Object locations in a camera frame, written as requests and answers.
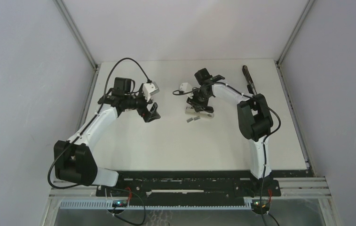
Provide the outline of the silver black staple remover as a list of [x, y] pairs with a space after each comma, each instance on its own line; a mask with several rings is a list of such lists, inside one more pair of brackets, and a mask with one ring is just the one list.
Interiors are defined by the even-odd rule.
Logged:
[[190, 106], [190, 105], [186, 106], [185, 113], [187, 115], [191, 115], [193, 117], [200, 117], [200, 118], [212, 119], [214, 117], [214, 113], [208, 113], [208, 112], [205, 112], [205, 111], [196, 112], [194, 107]]

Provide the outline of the black stapler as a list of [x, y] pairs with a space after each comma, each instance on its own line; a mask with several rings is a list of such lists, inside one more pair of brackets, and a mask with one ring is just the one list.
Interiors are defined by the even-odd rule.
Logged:
[[244, 75], [244, 77], [246, 79], [246, 82], [247, 82], [248, 92], [250, 94], [257, 95], [254, 82], [253, 82], [253, 80], [251, 78], [251, 75], [249, 73], [248, 67], [246, 65], [242, 66], [242, 73], [243, 73], [243, 75]]

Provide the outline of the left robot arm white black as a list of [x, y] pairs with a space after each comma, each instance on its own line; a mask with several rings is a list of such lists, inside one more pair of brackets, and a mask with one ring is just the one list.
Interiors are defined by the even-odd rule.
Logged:
[[136, 110], [145, 122], [160, 119], [158, 105], [153, 95], [159, 92], [153, 81], [143, 83], [138, 91], [131, 90], [132, 79], [117, 77], [114, 86], [98, 100], [98, 109], [74, 135], [54, 145], [54, 162], [49, 172], [59, 180], [76, 186], [107, 186], [114, 196], [125, 191], [125, 183], [119, 180], [118, 172], [99, 167], [93, 156], [93, 149], [106, 129], [127, 110]]

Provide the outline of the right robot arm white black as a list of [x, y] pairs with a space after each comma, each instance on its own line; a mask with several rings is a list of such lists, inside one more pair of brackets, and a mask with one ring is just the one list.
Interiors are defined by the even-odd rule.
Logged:
[[179, 94], [187, 96], [186, 113], [212, 118], [214, 109], [208, 104], [212, 97], [221, 98], [236, 107], [239, 131], [250, 146], [250, 172], [255, 178], [250, 183], [250, 189], [256, 196], [264, 195], [269, 189], [268, 182], [263, 178], [271, 172], [268, 164], [268, 141], [273, 126], [271, 109], [265, 96], [239, 92], [223, 76], [212, 76], [206, 68], [197, 71], [195, 78], [199, 87], [185, 82], [178, 89]]

